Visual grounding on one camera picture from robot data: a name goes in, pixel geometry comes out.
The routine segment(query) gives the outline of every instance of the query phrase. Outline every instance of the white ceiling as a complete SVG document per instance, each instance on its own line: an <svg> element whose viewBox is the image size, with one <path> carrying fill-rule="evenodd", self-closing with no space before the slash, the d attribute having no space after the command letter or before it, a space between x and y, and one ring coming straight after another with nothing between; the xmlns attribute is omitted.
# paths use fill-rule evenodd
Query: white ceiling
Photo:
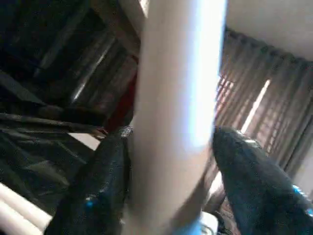
<svg viewBox="0 0 313 235"><path fill-rule="evenodd" d="M313 61L313 0L228 0L227 26Z"/></svg>

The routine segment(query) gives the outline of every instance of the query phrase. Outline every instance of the curtain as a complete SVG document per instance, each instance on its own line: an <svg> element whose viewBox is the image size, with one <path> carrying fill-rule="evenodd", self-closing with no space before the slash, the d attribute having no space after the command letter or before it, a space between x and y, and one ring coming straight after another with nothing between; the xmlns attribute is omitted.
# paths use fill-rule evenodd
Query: curtain
<svg viewBox="0 0 313 235"><path fill-rule="evenodd" d="M312 62L227 29L220 77L216 125L256 139L292 172L299 141L312 126Z"/></svg>

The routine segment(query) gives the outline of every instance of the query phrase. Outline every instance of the white bar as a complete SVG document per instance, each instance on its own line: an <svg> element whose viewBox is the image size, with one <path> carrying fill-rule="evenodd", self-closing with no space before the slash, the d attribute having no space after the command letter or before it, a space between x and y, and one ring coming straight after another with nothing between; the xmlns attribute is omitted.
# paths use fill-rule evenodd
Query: white bar
<svg viewBox="0 0 313 235"><path fill-rule="evenodd" d="M52 216L0 183L0 200L17 211L21 216L44 231Z"/></svg>
<svg viewBox="0 0 313 235"><path fill-rule="evenodd" d="M42 235L36 226L0 201L0 229L7 235Z"/></svg>
<svg viewBox="0 0 313 235"><path fill-rule="evenodd" d="M167 233L201 179L214 120L225 7L226 0L150 1L123 235Z"/></svg>
<svg viewBox="0 0 313 235"><path fill-rule="evenodd" d="M80 141L88 148L92 149L93 151L95 151L100 144L99 140L97 140L95 137L89 134L85 133L68 133L68 134L73 138L77 139L78 141Z"/></svg>

